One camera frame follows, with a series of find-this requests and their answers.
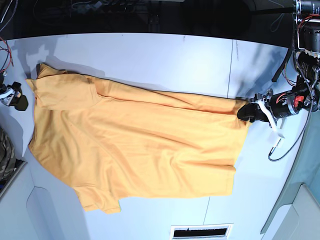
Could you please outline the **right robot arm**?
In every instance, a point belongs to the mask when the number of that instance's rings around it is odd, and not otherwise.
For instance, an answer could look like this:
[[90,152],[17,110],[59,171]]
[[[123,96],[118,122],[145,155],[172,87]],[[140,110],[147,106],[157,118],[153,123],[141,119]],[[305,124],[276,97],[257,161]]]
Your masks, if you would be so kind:
[[[0,1],[0,32],[12,21],[18,8],[18,0]],[[3,63],[0,64],[0,103],[7,107],[14,107],[15,110],[24,112],[29,106],[27,97],[23,94],[22,85],[14,81],[12,84],[5,84],[5,77],[9,67],[14,66],[12,49],[7,40],[0,37],[0,52],[6,53]]]

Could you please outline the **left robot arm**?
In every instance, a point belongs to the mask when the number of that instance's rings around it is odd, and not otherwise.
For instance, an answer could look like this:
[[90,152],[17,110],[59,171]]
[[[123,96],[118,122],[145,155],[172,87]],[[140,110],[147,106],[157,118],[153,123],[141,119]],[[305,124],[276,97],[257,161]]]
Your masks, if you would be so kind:
[[291,45],[271,81],[283,76],[292,88],[278,94],[272,89],[256,93],[238,110],[242,121],[272,125],[302,109],[312,113],[320,109],[320,2],[295,0],[286,11],[293,18]]

